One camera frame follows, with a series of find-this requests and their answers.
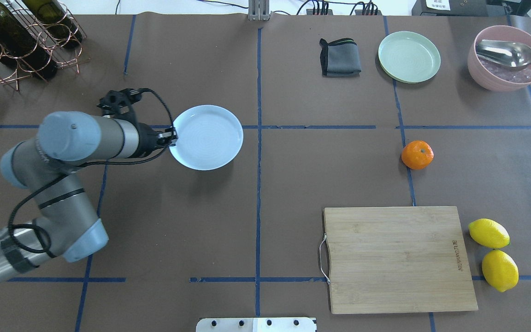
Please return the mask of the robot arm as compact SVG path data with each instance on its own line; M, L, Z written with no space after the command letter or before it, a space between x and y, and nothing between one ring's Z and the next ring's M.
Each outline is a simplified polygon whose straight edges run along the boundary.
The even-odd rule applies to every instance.
M149 160L177 141L175 126L164 132L148 125L53 112L34 138L15 145L0 160L2 176L30 194L13 208L0 229L0 283L29 273L52 258L76 262L105 247L109 236L77 172L125 158Z

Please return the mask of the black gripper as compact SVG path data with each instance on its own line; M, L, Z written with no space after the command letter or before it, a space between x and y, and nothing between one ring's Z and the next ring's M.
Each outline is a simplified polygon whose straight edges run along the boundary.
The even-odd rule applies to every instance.
M137 123L139 143L136 149L136 157L144 158L160 147L173 147L177 144L178 134L176 130L155 131L145 123Z

